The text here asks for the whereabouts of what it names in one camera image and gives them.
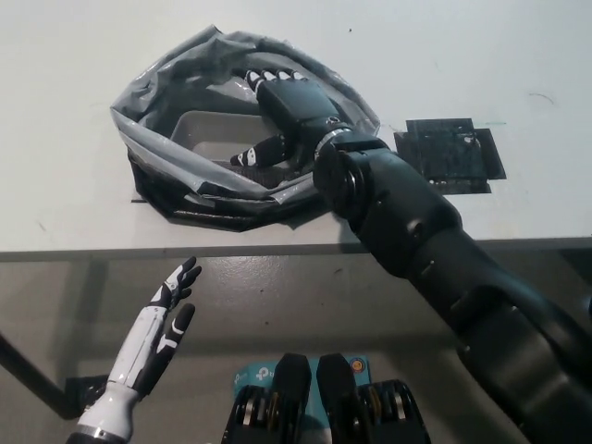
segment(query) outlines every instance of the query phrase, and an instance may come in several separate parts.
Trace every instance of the plastic bag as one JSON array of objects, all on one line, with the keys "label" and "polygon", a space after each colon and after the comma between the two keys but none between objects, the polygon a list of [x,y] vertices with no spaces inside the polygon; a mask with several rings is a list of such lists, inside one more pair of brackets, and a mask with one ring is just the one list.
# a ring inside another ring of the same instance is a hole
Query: plastic bag
[{"label": "plastic bag", "polygon": [[153,63],[111,106],[137,192],[169,220],[245,230],[318,204],[311,172],[265,186],[171,140],[190,112],[260,116],[253,91],[235,75],[249,68],[300,71],[356,129],[376,134],[376,114],[339,74],[288,43],[212,26]]}]

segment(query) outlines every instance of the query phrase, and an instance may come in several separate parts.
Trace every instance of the white table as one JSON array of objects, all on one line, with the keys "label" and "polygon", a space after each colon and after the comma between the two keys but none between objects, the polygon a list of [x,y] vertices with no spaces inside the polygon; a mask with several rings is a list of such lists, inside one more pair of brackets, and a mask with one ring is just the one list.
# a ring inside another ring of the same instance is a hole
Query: white table
[{"label": "white table", "polygon": [[493,245],[592,245],[592,6],[513,0],[8,0],[0,15],[0,260],[360,250],[332,215],[246,233],[169,224],[130,203],[108,107],[167,49],[214,23],[287,39],[348,80],[385,125],[471,117],[507,180],[452,196]]}]

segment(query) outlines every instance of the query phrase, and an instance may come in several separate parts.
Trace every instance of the plastic container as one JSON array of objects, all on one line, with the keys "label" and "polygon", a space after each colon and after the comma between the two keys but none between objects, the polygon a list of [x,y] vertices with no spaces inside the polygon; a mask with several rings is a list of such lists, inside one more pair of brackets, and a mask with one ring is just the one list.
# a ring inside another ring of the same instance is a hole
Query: plastic container
[{"label": "plastic container", "polygon": [[261,116],[189,111],[179,119],[171,140],[208,160],[228,162],[275,133]]}]

